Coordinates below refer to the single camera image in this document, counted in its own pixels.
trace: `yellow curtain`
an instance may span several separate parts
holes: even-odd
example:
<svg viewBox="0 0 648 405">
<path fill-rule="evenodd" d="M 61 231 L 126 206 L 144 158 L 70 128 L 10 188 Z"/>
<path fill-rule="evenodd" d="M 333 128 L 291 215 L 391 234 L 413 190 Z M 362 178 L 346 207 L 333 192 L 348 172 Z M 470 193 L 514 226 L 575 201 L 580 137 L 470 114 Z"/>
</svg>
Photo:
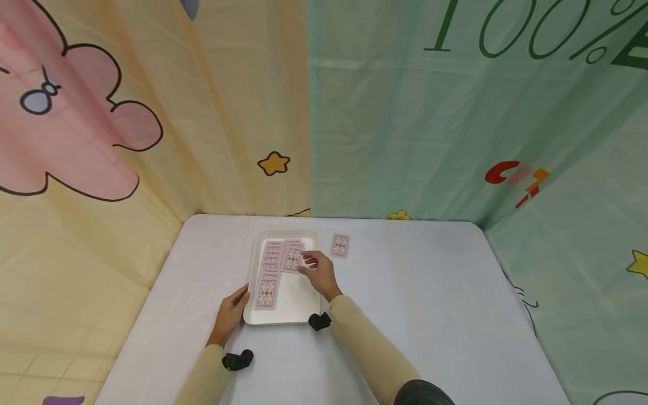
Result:
<svg viewBox="0 0 648 405">
<path fill-rule="evenodd" d="M 163 129 L 148 150 L 116 148 L 139 176 L 129 198 L 54 178 L 0 191 L 0 403 L 92 404 L 183 221 L 308 214 L 305 2 L 201 0 L 193 21 L 179 0 L 38 3 L 68 45 L 119 64 L 112 101 L 145 104 Z"/>
</svg>

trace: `white tray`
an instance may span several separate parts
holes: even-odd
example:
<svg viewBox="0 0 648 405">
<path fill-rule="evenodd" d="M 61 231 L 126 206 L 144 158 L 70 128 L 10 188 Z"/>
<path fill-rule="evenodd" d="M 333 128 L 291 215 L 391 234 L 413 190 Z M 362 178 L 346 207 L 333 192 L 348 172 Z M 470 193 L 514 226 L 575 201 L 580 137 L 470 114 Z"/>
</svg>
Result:
<svg viewBox="0 0 648 405">
<path fill-rule="evenodd" d="M 255 310 L 254 297 L 257 277 L 263 255 L 263 247 L 268 240 L 301 239 L 306 250 L 318 249 L 318 234 L 311 229 L 269 229 L 261 232 L 254 245 L 254 259 L 249 275 L 251 297 L 243 311 L 243 319 L 250 325 L 275 325 L 278 323 L 305 323 L 312 314 L 319 314 L 319 294 L 310 281 L 301 274 L 281 273 L 277 306 L 275 310 Z"/>
</svg>

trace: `curtain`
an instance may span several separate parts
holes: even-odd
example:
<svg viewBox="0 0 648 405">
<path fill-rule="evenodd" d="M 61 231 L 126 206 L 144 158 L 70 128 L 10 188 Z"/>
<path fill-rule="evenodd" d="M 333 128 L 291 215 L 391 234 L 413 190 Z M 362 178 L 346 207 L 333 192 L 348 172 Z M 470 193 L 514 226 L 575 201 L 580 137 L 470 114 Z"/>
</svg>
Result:
<svg viewBox="0 0 648 405">
<path fill-rule="evenodd" d="M 646 8 L 308 1 L 312 215 L 478 224 L 574 404 L 648 398 Z"/>
<path fill-rule="evenodd" d="M 0 403 L 93 403 L 190 215 L 309 212 L 305 5 L 186 3 L 0 0 Z"/>
</svg>

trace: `left hand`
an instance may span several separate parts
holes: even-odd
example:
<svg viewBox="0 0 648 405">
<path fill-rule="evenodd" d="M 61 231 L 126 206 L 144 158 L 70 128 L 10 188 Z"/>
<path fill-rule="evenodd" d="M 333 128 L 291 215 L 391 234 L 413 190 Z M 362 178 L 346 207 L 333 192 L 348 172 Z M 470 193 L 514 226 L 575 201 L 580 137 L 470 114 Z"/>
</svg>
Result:
<svg viewBox="0 0 648 405">
<path fill-rule="evenodd" d="M 205 346 L 219 345 L 225 347 L 225 344 L 237 329 L 243 316 L 243 308 L 249 301 L 248 285 L 245 284 L 220 303 L 214 330 L 211 331 Z"/>
</svg>

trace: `black clip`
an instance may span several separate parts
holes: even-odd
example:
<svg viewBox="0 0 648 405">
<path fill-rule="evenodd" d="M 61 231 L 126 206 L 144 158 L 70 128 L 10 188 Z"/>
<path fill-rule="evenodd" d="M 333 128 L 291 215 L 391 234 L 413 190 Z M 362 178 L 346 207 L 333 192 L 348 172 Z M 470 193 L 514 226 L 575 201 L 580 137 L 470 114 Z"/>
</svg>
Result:
<svg viewBox="0 0 648 405">
<path fill-rule="evenodd" d="M 312 327 L 316 332 L 318 330 L 328 328 L 330 326 L 330 318 L 329 315 L 324 312 L 322 315 L 317 315 L 317 314 L 312 314 L 310 318 L 308 319 L 308 324 L 310 327 Z"/>
<path fill-rule="evenodd" d="M 241 354 L 227 353 L 221 361 L 226 369 L 230 371 L 238 371 L 249 366 L 250 363 L 252 363 L 253 358 L 254 353 L 252 353 L 252 350 L 245 349 Z"/>
</svg>

